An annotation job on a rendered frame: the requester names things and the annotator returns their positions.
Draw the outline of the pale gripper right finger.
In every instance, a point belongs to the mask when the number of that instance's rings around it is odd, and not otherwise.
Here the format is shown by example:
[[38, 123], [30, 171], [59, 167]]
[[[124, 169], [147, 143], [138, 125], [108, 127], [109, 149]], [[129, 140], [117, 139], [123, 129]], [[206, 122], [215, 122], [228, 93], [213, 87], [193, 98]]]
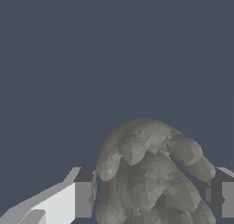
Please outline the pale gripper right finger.
[[234, 172], [217, 167], [212, 179], [198, 181], [198, 190], [222, 218], [234, 218]]

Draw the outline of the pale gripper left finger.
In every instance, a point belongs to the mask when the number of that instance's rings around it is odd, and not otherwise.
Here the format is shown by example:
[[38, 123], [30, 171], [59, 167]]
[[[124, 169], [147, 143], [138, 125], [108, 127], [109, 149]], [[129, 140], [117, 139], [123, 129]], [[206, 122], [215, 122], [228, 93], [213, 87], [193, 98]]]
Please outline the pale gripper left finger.
[[75, 218], [90, 218], [96, 178], [95, 168], [73, 167], [61, 183], [10, 208], [0, 224], [71, 224]]

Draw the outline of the grey lumpy stone figure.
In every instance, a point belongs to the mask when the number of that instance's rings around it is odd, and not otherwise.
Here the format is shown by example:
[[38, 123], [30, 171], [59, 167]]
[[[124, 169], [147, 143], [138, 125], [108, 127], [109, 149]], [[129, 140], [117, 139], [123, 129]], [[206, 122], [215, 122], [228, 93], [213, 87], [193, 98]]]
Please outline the grey lumpy stone figure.
[[216, 224], [182, 169], [202, 182], [216, 174], [201, 146], [177, 129], [143, 117], [121, 123], [97, 159], [98, 224]]

